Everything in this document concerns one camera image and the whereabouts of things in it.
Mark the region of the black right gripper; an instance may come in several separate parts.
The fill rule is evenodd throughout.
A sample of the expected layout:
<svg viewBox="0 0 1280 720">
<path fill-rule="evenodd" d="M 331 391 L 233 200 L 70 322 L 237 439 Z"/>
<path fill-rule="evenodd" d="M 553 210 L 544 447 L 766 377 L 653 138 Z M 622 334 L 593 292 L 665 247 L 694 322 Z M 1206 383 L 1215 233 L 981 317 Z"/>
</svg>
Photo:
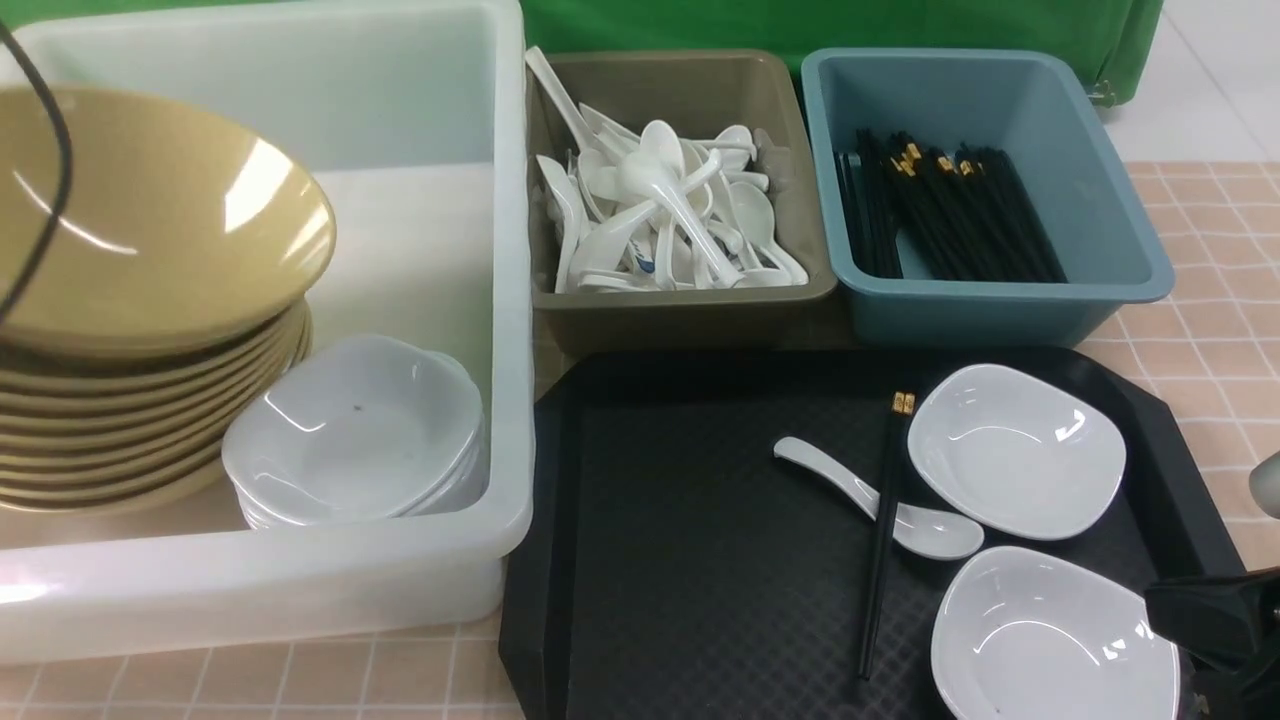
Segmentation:
<svg viewBox="0 0 1280 720">
<path fill-rule="evenodd" d="M 1143 593 L 1156 634 L 1197 662 L 1203 719 L 1279 717 L 1279 569 L 1156 582 Z"/>
</svg>

